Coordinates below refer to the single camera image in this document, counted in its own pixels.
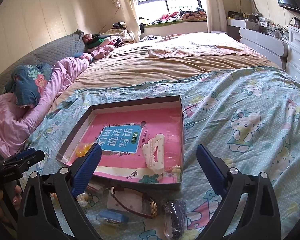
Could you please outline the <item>bag with gold jewelry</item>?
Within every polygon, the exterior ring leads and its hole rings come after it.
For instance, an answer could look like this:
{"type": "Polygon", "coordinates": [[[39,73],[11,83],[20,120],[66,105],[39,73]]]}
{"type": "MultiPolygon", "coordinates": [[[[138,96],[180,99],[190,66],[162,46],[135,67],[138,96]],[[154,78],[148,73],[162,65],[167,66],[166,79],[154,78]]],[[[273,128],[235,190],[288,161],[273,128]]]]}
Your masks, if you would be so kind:
{"type": "Polygon", "coordinates": [[[82,210],[87,210],[96,205],[100,201],[99,196],[103,194],[105,189],[104,184],[90,182],[85,191],[76,197],[82,210]]]}

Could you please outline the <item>blue transparent jewelry box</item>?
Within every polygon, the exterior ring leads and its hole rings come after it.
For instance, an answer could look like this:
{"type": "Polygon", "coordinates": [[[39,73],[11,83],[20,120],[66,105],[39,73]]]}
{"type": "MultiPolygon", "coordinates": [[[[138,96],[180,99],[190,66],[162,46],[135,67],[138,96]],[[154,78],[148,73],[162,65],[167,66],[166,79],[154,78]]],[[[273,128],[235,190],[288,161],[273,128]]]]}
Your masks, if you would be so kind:
{"type": "Polygon", "coordinates": [[[113,225],[113,226],[122,226],[128,224],[129,218],[122,213],[104,209],[101,210],[96,219],[105,224],[113,225]]]}

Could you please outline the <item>yellow hair clips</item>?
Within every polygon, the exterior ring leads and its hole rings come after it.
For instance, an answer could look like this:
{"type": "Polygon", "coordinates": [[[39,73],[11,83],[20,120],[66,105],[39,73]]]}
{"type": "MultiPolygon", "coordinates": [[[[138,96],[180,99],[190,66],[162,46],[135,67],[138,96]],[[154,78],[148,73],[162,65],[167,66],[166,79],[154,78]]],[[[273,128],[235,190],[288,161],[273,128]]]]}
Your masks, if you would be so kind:
{"type": "Polygon", "coordinates": [[[85,142],[79,142],[75,148],[75,157],[83,157],[87,154],[87,152],[90,150],[91,146],[93,146],[93,142],[91,143],[85,143],[85,142]]]}

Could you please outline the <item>dark beaded item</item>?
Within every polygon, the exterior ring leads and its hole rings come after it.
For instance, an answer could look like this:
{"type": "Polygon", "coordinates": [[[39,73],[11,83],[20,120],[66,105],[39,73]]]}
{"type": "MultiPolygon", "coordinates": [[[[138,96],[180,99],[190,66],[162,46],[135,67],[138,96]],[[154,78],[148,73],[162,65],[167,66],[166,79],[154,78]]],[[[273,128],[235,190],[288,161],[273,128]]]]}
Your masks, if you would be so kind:
{"type": "Polygon", "coordinates": [[[165,216],[164,234],[167,239],[180,239],[186,230],[186,203],[172,200],[163,206],[165,216]]]}

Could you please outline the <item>brown strap gold watch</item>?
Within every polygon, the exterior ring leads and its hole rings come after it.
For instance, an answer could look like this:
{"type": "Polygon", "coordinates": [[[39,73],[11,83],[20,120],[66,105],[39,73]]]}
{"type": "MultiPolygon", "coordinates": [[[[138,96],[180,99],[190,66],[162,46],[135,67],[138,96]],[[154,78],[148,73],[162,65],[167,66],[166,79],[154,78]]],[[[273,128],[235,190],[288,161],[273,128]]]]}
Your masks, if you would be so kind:
{"type": "Polygon", "coordinates": [[[120,186],[112,186],[109,190],[107,208],[148,219],[158,215],[157,203],[153,198],[146,193],[120,186]]]}

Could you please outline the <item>pink quilt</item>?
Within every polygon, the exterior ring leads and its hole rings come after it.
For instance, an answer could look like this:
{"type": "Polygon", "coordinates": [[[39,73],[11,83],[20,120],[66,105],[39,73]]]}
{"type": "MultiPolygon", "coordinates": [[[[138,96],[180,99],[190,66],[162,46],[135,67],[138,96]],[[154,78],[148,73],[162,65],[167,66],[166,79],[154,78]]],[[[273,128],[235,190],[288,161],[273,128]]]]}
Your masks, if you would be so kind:
{"type": "Polygon", "coordinates": [[[0,155],[8,158],[22,148],[48,113],[54,100],[92,63],[83,53],[48,63],[19,65],[0,95],[0,155]]]}

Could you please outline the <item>dark floral pillow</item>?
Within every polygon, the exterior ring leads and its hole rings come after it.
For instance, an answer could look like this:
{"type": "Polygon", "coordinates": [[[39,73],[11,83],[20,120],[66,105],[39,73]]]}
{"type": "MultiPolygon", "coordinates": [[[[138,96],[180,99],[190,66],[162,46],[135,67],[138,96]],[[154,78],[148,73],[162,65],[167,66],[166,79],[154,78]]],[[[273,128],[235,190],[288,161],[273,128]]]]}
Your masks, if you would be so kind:
{"type": "Polygon", "coordinates": [[[19,65],[5,84],[3,94],[13,93],[17,106],[33,108],[38,105],[51,74],[52,66],[48,63],[19,65]]]}

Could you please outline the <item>Hello Kitty blue bedsheet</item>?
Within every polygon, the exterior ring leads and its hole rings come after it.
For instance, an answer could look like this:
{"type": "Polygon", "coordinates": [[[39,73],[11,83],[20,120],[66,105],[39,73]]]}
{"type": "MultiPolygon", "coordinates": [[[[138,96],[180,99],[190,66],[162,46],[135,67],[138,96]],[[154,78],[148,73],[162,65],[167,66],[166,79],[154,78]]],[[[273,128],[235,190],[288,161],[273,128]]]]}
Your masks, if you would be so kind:
{"type": "Polygon", "coordinates": [[[180,96],[183,107],[183,182],[180,191],[155,191],[154,197],[173,196],[186,202],[191,238],[205,228],[221,198],[211,189],[196,159],[196,148],[203,144],[242,173],[269,174],[281,233],[286,237],[300,219],[300,81],[273,67],[76,90],[44,118],[26,142],[27,147],[45,153],[36,171],[44,175],[58,170],[57,152],[90,106],[174,95],[180,96]]]}

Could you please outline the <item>pink and blue book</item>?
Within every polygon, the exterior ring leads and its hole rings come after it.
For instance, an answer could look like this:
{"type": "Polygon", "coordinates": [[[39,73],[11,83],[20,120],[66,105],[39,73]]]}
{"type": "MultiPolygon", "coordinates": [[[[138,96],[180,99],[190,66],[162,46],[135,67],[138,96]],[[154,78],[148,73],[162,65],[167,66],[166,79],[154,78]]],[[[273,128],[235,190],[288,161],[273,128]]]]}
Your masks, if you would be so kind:
{"type": "Polygon", "coordinates": [[[182,116],[178,107],[143,109],[89,116],[83,134],[75,141],[98,143],[102,157],[94,174],[132,183],[178,184],[182,167],[182,116]],[[143,157],[142,147],[157,134],[165,136],[165,171],[155,174],[143,157]]]}

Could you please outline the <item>dark cardboard box tray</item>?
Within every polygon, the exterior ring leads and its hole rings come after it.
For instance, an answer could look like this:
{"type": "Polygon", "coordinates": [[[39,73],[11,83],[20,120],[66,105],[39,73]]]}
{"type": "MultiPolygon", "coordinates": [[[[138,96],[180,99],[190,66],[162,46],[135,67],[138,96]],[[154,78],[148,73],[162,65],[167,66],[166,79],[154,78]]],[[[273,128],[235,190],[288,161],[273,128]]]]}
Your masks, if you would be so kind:
{"type": "Polygon", "coordinates": [[[124,185],[178,190],[184,162],[180,96],[93,105],[70,131],[56,159],[66,166],[94,143],[102,155],[94,177],[124,185]]]}

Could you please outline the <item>grey quilted headboard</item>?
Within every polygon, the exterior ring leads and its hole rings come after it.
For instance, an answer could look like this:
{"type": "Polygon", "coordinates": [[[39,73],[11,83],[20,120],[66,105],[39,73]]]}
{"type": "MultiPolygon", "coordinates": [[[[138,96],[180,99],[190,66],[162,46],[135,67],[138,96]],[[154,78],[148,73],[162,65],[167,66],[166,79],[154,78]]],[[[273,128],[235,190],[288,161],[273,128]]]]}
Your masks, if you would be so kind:
{"type": "Polygon", "coordinates": [[[57,61],[65,57],[70,57],[75,53],[85,51],[85,44],[82,40],[84,32],[77,29],[76,32],[49,42],[23,56],[15,63],[10,65],[0,74],[0,95],[4,90],[4,85],[11,78],[15,67],[19,65],[37,65],[39,63],[48,63],[54,66],[57,61]]]}

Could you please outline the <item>pile of clothes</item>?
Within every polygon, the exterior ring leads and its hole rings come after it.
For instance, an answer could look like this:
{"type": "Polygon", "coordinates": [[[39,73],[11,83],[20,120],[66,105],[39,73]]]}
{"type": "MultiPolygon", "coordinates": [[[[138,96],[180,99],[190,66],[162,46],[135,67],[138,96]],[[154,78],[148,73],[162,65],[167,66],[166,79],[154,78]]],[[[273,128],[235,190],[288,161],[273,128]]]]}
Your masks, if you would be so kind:
{"type": "Polygon", "coordinates": [[[127,29],[125,22],[117,22],[105,33],[84,34],[82,40],[89,54],[89,60],[94,61],[107,57],[116,48],[133,44],[135,36],[127,29]]]}

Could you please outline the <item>white drawer cabinet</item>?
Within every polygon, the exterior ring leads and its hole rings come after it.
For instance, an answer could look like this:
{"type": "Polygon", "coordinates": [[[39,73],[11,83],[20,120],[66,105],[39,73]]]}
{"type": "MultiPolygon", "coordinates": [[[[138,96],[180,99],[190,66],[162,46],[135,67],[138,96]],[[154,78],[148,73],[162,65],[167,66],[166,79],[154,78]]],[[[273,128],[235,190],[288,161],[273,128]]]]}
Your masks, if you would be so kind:
{"type": "Polygon", "coordinates": [[[300,29],[290,25],[286,72],[300,83],[300,29]]]}

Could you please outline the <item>tan bed blanket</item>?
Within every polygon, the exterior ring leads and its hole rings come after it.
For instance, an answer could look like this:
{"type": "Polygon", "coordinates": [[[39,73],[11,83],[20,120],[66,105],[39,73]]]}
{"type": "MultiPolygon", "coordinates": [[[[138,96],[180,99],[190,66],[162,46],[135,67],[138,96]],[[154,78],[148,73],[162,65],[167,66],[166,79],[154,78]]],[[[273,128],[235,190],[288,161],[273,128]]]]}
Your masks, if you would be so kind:
{"type": "Polygon", "coordinates": [[[75,90],[84,88],[126,87],[144,82],[178,80],[215,70],[239,69],[276,64],[246,55],[219,55],[153,58],[148,50],[156,40],[128,44],[112,51],[107,57],[94,61],[53,102],[51,111],[75,90]]]}

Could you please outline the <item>white rounded dresser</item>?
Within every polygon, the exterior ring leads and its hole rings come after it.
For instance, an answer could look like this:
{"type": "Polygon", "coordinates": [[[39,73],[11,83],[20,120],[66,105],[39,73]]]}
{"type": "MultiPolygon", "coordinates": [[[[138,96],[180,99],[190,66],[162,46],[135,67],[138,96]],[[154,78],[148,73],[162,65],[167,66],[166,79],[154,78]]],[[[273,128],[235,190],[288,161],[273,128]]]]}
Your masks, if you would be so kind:
{"type": "Polygon", "coordinates": [[[259,52],[280,68],[286,68],[288,44],[259,32],[260,25],[244,20],[227,19],[228,35],[259,52]]]}

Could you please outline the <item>pink patterned cloth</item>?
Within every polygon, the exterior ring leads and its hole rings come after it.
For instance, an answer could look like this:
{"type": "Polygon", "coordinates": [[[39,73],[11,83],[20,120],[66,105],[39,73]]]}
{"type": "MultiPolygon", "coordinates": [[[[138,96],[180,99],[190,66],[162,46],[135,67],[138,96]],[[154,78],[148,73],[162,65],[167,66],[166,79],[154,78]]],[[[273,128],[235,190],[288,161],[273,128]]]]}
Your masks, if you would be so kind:
{"type": "Polygon", "coordinates": [[[149,57],[169,58],[194,55],[246,55],[259,59],[265,56],[225,33],[174,34],[163,37],[148,50],[149,57]]]}

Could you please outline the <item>cream curtain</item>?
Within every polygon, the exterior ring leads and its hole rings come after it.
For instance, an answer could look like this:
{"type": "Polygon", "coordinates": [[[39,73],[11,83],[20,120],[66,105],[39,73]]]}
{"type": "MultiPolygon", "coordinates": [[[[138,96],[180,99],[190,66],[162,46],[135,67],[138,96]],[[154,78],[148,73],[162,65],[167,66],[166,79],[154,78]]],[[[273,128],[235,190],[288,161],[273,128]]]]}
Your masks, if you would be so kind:
{"type": "Polygon", "coordinates": [[[139,42],[141,30],[135,9],[137,0],[113,0],[113,3],[116,7],[121,9],[126,28],[134,34],[135,41],[139,42]]]}

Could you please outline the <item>window seat clothes pile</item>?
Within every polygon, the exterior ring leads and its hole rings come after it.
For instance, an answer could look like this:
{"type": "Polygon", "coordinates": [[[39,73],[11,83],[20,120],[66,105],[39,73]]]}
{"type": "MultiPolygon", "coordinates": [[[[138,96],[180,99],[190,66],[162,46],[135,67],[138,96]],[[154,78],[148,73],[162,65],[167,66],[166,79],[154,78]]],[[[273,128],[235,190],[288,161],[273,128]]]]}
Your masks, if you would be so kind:
{"type": "Polygon", "coordinates": [[[139,18],[139,23],[143,26],[154,25],[154,24],[168,24],[170,22],[185,22],[185,21],[206,21],[207,15],[206,11],[198,7],[196,10],[179,10],[175,12],[170,12],[168,14],[162,15],[160,18],[153,21],[145,19],[143,17],[139,18]]]}

